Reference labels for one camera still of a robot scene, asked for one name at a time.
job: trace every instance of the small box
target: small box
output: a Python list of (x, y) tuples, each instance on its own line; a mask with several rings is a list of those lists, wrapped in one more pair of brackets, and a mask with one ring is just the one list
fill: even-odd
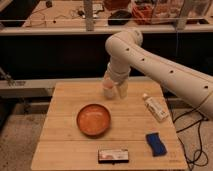
[(128, 163), (127, 149), (103, 149), (98, 151), (98, 163)]

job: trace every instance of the bottle cap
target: bottle cap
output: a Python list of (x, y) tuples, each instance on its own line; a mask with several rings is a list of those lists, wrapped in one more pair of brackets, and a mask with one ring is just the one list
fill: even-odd
[(143, 99), (144, 100), (147, 99), (148, 97), (149, 97), (148, 94), (146, 94), (146, 93), (143, 94)]

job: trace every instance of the bowl rim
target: bowl rim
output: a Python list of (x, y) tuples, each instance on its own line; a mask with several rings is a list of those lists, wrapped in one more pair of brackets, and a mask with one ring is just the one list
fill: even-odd
[[(91, 106), (98, 106), (98, 107), (104, 109), (104, 111), (106, 111), (106, 112), (104, 112), (104, 113), (106, 114), (106, 116), (108, 116), (107, 127), (104, 128), (103, 130), (99, 131), (98, 133), (95, 133), (95, 134), (93, 134), (93, 133), (88, 133), (88, 132), (84, 131), (83, 129), (81, 129), (80, 123), (79, 123), (79, 122), (80, 122), (80, 116), (81, 116), (82, 111), (85, 110), (85, 109), (88, 108), (88, 107), (91, 107)], [(105, 133), (105, 132), (109, 129), (110, 123), (111, 123), (111, 115), (110, 115), (109, 110), (108, 110), (105, 106), (103, 106), (103, 105), (101, 105), (101, 104), (98, 104), (98, 103), (91, 103), (91, 104), (85, 105), (84, 107), (82, 107), (82, 108), (79, 110), (79, 112), (78, 112), (78, 114), (77, 114), (77, 117), (76, 117), (76, 123), (77, 123), (77, 126), (78, 126), (79, 130), (80, 130), (82, 133), (84, 133), (85, 135), (87, 135), (87, 136), (98, 136), (98, 135), (101, 135), (101, 134)]]

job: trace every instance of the black cable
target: black cable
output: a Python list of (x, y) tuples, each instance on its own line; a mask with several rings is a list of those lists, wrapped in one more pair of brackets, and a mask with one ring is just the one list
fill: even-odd
[[(199, 149), (197, 149), (197, 150), (194, 151), (194, 153), (193, 153), (193, 159), (192, 159), (192, 160), (187, 156), (186, 150), (185, 150), (185, 146), (184, 146), (182, 140), (179, 138), (179, 140), (180, 140), (180, 142), (181, 142), (181, 145), (182, 145), (182, 147), (183, 147), (184, 156), (185, 156), (185, 158), (186, 158), (186, 161), (187, 161), (187, 164), (188, 164), (188, 168), (189, 168), (190, 171), (192, 171), (192, 170), (194, 169), (194, 166), (204, 167), (204, 166), (208, 165), (208, 163), (209, 163), (208, 155), (207, 155), (207, 153), (206, 153), (205, 151), (203, 151), (203, 143), (202, 143), (201, 132), (200, 132), (201, 124), (202, 124), (204, 121), (208, 121), (208, 119), (205, 118), (202, 114), (200, 114), (200, 116), (201, 116), (202, 118), (199, 119), (198, 121), (196, 121), (196, 122), (190, 124), (189, 126), (187, 126), (187, 127), (183, 128), (183, 129), (177, 131), (177, 133), (183, 132), (183, 131), (185, 131), (185, 130), (191, 128), (191, 127), (193, 127), (194, 125), (199, 124), (199, 125), (198, 125), (198, 129), (197, 129), (197, 132), (198, 132), (198, 139), (199, 139), (199, 146), (200, 146), (200, 147), (199, 147)], [(199, 161), (199, 159), (201, 158), (202, 155), (205, 156), (206, 162), (203, 163), (203, 164), (199, 164), (199, 163), (197, 163), (197, 162)]]
[(194, 111), (196, 111), (196, 110), (197, 110), (197, 108), (193, 108), (193, 109), (191, 109), (191, 110), (189, 110), (189, 111), (187, 111), (187, 112), (184, 112), (183, 114), (181, 114), (181, 115), (179, 115), (177, 118), (175, 118), (175, 119), (173, 120), (173, 123), (175, 123), (178, 119), (182, 118), (183, 116), (186, 116), (186, 115), (188, 115), (188, 114), (191, 114), (192, 112), (194, 112)]

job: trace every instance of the desk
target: desk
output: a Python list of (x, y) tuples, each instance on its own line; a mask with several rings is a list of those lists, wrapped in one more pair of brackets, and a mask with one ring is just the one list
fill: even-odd
[[(32, 170), (184, 170), (187, 168), (171, 118), (158, 123), (147, 110), (142, 94), (155, 97), (168, 112), (160, 86), (152, 81), (131, 81), (128, 97), (106, 100), (101, 82), (69, 82), (56, 85), (32, 161)], [(110, 129), (91, 139), (76, 125), (78, 111), (99, 103), (111, 113)], [(145, 134), (159, 132), (167, 155), (153, 157)], [(129, 163), (98, 164), (99, 149), (125, 148)]]
[(213, 24), (213, 3), (209, 8), (208, 13), (206, 14), (205, 19), (209, 22), (209, 24)]
[[(86, 27), (85, 19), (77, 14), (78, 10), (84, 9), (83, 1), (52, 1), (52, 3), (53, 6), (47, 8), (45, 1), (40, 1), (23, 27)], [(99, 12), (99, 18), (94, 20), (95, 26), (107, 27), (107, 19), (112, 12), (106, 8), (104, 12)], [(127, 26), (137, 26), (137, 24), (131, 21)]]
[(13, 0), (1, 0), (0, 1), (0, 12), (2, 12)]

